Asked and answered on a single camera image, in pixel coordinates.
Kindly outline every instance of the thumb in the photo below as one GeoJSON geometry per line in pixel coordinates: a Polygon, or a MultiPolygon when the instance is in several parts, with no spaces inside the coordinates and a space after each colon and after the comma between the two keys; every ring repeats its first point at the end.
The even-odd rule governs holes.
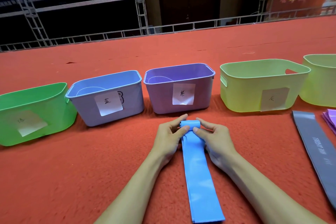
{"type": "Polygon", "coordinates": [[[205,132],[205,131],[202,130],[202,129],[196,128],[196,127],[193,128],[193,132],[194,132],[199,138],[202,138],[205,142],[208,141],[208,135],[209,135],[209,133],[205,132]]]}
{"type": "Polygon", "coordinates": [[[189,126],[183,126],[178,131],[176,131],[173,135],[175,136],[176,140],[180,140],[181,137],[183,137],[188,131],[190,127],[189,126]]]}

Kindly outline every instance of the basket handle hole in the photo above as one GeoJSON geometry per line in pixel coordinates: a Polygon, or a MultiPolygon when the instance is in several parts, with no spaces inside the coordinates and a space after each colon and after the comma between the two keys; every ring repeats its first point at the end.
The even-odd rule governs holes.
{"type": "Polygon", "coordinates": [[[297,72],[290,69],[286,69],[285,74],[297,74],[297,72]]]}

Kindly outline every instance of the yellow basket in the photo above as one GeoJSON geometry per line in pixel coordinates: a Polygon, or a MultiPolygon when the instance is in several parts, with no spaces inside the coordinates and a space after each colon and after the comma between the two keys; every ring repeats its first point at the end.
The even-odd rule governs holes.
{"type": "Polygon", "coordinates": [[[220,96],[234,112],[290,108],[310,68],[283,59],[227,63],[220,66],[220,96]],[[296,73],[286,74],[290,69],[296,73]]]}
{"type": "Polygon", "coordinates": [[[303,65],[311,68],[300,98],[313,105],[336,107],[336,54],[310,54],[303,65]]]}

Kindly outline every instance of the plastic storage basket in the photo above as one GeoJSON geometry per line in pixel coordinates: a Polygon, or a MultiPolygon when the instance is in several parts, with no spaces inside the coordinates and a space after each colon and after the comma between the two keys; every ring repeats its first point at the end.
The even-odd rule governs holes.
{"type": "Polygon", "coordinates": [[[161,67],[145,73],[145,83],[153,111],[157,114],[207,108],[215,72],[196,63],[161,67]]]}
{"type": "Polygon", "coordinates": [[[141,80],[135,70],[89,78],[75,82],[66,97],[92,127],[141,113],[141,80]]]}
{"type": "Polygon", "coordinates": [[[310,68],[283,59],[252,60],[220,66],[220,96],[235,112],[290,108],[310,68]],[[286,74],[290,69],[296,73],[286,74]]]}
{"type": "Polygon", "coordinates": [[[336,54],[310,54],[303,65],[311,68],[300,98],[313,105],[336,107],[336,54]]]}
{"type": "Polygon", "coordinates": [[[0,95],[0,144],[11,146],[70,127],[77,111],[65,82],[0,95]]]}

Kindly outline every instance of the right hand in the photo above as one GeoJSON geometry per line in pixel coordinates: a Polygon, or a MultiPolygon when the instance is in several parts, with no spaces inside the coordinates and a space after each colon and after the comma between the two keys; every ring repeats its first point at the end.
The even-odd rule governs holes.
{"type": "Polygon", "coordinates": [[[229,129],[200,118],[196,120],[199,120],[201,125],[207,129],[194,128],[193,131],[205,141],[211,161],[224,172],[228,172],[230,160],[239,155],[231,140],[229,129]]]}

